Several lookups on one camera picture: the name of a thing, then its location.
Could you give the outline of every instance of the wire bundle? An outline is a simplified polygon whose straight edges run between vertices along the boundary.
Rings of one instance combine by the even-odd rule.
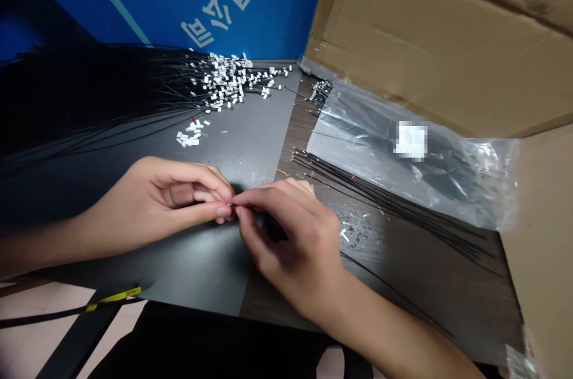
[[[30,149],[50,142],[60,149],[42,160],[117,146],[127,141],[102,145],[146,125],[167,124],[145,136],[152,135],[232,107],[245,94],[266,98],[281,88],[274,87],[275,76],[288,76],[287,68],[254,68],[245,55],[132,44],[35,48],[0,66],[0,127],[11,134],[0,155],[19,152],[0,162],[0,174],[38,162],[39,151]],[[183,119],[173,124],[175,117]],[[118,128],[127,123],[133,124]]]
[[[333,84],[331,81],[318,81],[312,86],[312,94],[308,99],[309,103],[314,104],[320,110],[324,107],[324,103],[332,91]]]
[[[340,185],[348,191],[358,194],[367,201],[356,197],[352,198],[364,202],[372,207],[376,207],[385,213],[389,213],[390,215],[415,224],[416,226],[428,231],[434,237],[451,247],[459,255],[462,255],[472,263],[495,275],[501,276],[497,272],[494,272],[480,264],[480,260],[484,257],[495,258],[492,253],[483,249],[481,246],[464,239],[453,230],[459,230],[466,234],[469,233],[475,237],[486,239],[484,235],[475,233],[454,220],[448,219],[443,215],[439,215],[422,206],[407,201],[396,194],[383,190],[382,188],[342,170],[339,167],[321,160],[316,155],[297,148],[294,149],[295,152],[291,161],[311,171],[311,174],[304,174],[306,177],[310,177],[336,191],[352,197],[352,195],[347,192],[335,188],[322,179],[316,178],[315,174],[317,174],[330,182]]]

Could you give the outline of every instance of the pile of white connectors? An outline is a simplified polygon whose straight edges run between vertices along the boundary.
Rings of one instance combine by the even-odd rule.
[[[224,107],[231,108],[237,102],[243,103],[245,92],[260,93],[263,98],[267,98],[270,90],[281,90],[282,86],[275,86],[275,76],[288,76],[292,71],[292,66],[277,69],[269,67],[268,69],[253,68],[252,61],[247,59],[243,53],[243,58],[231,55],[230,58],[209,54],[207,60],[195,60],[190,64],[192,71],[191,81],[194,85],[195,92],[190,91],[194,97],[195,103],[202,99],[202,103],[197,105],[198,109],[204,110],[206,114],[211,112],[221,112]],[[192,122],[186,128],[186,131],[193,131],[193,135],[177,133],[177,141],[183,147],[197,146],[199,138],[205,135],[201,132],[203,125],[199,119]]]
[[[177,141],[183,147],[187,146],[197,146],[199,145],[199,137],[206,136],[205,133],[201,132],[201,128],[205,125],[211,125],[211,123],[207,120],[203,120],[204,124],[201,124],[201,120],[198,118],[196,122],[192,122],[189,127],[185,129],[185,131],[193,131],[193,135],[183,134],[181,131],[177,133]]]

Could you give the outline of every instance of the fingernail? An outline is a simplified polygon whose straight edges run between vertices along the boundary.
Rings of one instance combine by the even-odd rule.
[[[219,216],[223,217],[223,216],[227,216],[231,213],[231,208],[230,207],[224,207],[224,208],[219,208],[217,213],[219,214]]]

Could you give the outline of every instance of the clear plastic bag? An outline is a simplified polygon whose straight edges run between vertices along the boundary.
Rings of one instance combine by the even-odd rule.
[[[420,159],[420,145],[412,139],[423,132],[426,149]],[[308,150],[383,189],[476,227],[506,231],[515,225],[512,166],[518,139],[464,138],[335,79]]]
[[[527,333],[525,326],[523,327],[523,343],[525,344],[525,354],[506,345],[509,379],[546,379],[547,376],[533,356],[529,333]]]

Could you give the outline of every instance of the right hand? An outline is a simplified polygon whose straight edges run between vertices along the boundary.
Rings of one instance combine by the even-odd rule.
[[[307,181],[292,178],[235,196],[241,236],[263,276],[303,316],[320,325],[343,309],[349,273],[342,264],[336,214],[320,203]],[[288,240],[277,243],[251,210],[266,210]]]

